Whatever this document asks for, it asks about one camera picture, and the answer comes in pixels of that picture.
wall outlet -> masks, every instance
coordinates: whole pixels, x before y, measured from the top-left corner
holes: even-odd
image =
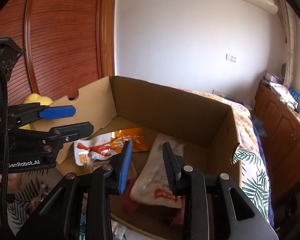
[[[226,59],[232,61],[232,55],[227,54]]]

wooden cabinet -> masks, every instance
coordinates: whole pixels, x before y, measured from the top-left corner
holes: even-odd
[[[300,181],[300,118],[260,84],[255,113],[263,122],[263,140],[272,200],[279,201]]]

floral quilt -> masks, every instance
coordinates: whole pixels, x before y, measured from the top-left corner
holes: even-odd
[[[239,186],[269,222],[269,177],[259,153],[258,141],[253,131],[249,110],[241,104],[217,95],[190,90],[186,91],[220,101],[232,107],[240,135],[240,145],[232,160],[233,163],[239,160],[242,163],[242,183]]]

cardboard box wall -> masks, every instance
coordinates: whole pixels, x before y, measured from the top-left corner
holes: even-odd
[[[76,115],[71,118],[33,124],[36,130],[71,123],[91,122],[93,136],[133,127],[141,127],[145,141],[152,145],[158,133],[185,142],[184,160],[187,165],[205,174],[228,173],[241,182],[241,162],[232,164],[239,145],[234,115],[230,106],[182,90],[119,76],[106,77],[78,90],[76,100],[63,97],[50,106],[73,105]],[[149,152],[133,154],[133,163],[140,173]],[[59,152],[58,170],[84,173],[74,163],[72,143]],[[124,214],[121,198],[111,197],[111,215],[125,226],[156,239],[181,239],[181,228],[171,228],[163,220],[171,209],[142,205],[132,214]]]

snack package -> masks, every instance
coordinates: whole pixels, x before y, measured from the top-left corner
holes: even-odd
[[[148,145],[143,139],[141,128],[119,130],[96,136],[87,141],[74,142],[74,158],[77,165],[83,166],[96,160],[105,161],[121,152],[126,140],[132,140],[132,151],[147,151]]]
[[[162,157],[164,142],[170,142],[174,154],[183,157],[184,144],[179,143],[171,136],[158,134],[147,163],[131,190],[130,197],[142,204],[181,208],[181,197],[174,196],[169,189]]]

